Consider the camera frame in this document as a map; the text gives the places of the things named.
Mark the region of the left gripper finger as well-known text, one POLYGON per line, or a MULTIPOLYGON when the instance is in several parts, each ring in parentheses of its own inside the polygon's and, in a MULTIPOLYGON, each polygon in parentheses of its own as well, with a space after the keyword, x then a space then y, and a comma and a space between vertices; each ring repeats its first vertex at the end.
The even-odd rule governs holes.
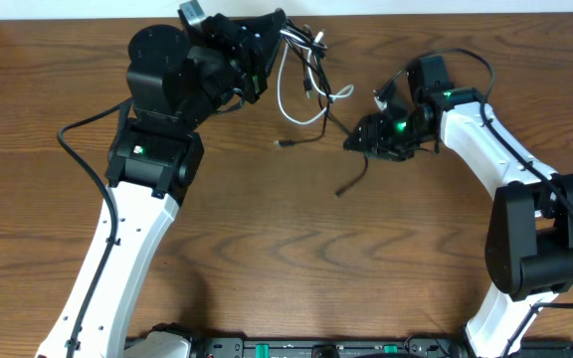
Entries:
POLYGON ((285 11, 279 8, 263 16, 245 19, 244 25, 263 50, 272 50, 280 41, 281 29, 286 20, 285 11))
POLYGON ((265 70, 265 79, 268 80, 271 76, 272 68, 274 67, 276 57, 280 50, 283 40, 277 39, 270 43, 269 46, 264 50, 265 63, 263 64, 263 69, 265 70))

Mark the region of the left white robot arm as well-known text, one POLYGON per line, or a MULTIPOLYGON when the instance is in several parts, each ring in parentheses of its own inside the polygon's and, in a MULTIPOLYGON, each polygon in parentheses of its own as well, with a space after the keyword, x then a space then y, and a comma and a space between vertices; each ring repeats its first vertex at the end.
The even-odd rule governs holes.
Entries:
POLYGON ((195 1, 180 25, 152 25, 130 40, 127 100, 103 175, 95 235, 41 357, 119 357, 151 260, 196 176, 207 118, 256 102, 287 22, 282 10, 246 19, 206 15, 195 1))

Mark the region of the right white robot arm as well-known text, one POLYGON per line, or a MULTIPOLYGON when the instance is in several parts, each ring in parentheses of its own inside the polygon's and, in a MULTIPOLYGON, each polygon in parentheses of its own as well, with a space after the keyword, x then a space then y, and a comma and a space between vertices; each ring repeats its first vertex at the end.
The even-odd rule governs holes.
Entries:
POLYGON ((543 309, 573 309, 573 173, 532 155, 496 117, 487 91, 451 80, 443 56, 432 51, 397 71, 410 103, 394 79, 376 90, 377 112, 360 119, 343 147, 403 162, 427 142, 446 146, 490 195, 484 260, 491 284, 448 356, 558 356, 558 346, 529 348, 521 339, 543 309))

